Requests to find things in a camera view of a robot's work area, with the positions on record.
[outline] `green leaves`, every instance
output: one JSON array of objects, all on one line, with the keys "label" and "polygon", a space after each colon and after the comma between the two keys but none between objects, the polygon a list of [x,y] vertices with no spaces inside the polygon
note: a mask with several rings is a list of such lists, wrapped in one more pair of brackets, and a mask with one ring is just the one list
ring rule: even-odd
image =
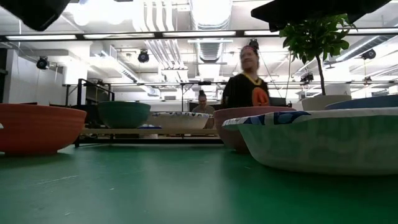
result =
[{"label": "green leaves", "polygon": [[300,59],[303,63],[312,61],[323,54],[323,60],[337,56],[341,50],[349,48],[349,43],[343,40],[354,24],[350,24],[346,14],[328,16],[321,19],[309,19],[299,24],[287,24],[279,32],[285,37],[283,47],[292,52],[293,60]]}]

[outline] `green table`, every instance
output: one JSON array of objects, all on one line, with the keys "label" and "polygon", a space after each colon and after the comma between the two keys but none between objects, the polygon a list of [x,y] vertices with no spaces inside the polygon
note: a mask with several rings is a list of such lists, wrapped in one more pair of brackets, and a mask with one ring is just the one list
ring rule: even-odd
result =
[{"label": "green table", "polygon": [[394,176],[284,172],[223,147],[61,152],[0,157],[0,223],[398,223]]}]

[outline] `orange graphic on shirt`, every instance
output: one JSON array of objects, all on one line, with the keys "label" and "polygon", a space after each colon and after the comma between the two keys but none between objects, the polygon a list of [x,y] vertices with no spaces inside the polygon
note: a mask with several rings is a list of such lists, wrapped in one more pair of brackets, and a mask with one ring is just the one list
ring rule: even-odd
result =
[{"label": "orange graphic on shirt", "polygon": [[252,92],[252,102],[253,106],[269,106],[268,94],[262,88],[256,87]]}]

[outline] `orange bowl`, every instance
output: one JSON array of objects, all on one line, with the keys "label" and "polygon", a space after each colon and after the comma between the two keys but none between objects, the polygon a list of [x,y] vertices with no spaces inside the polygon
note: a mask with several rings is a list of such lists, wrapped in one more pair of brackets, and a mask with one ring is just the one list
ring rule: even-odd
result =
[{"label": "orange bowl", "polygon": [[85,111],[69,108],[0,104],[0,152],[55,154],[76,140],[85,117]]},{"label": "orange bowl", "polygon": [[246,108],[231,108],[225,110],[218,110],[214,112],[214,120],[218,135],[221,140],[228,147],[234,148],[240,153],[249,153],[249,149],[243,140],[243,137],[239,131],[228,131],[221,127],[224,121],[233,118],[242,118],[247,116],[261,115],[271,112],[281,111],[295,111],[292,108],[278,107],[278,106],[253,106]]}]

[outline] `black shirt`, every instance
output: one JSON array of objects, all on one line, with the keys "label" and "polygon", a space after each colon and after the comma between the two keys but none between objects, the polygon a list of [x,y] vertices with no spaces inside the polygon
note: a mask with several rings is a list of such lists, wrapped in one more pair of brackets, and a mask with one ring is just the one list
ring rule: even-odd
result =
[{"label": "black shirt", "polygon": [[253,106],[252,95],[255,88],[263,89],[269,96],[268,85],[261,78],[252,80],[244,74],[230,78],[223,92],[223,108]]}]

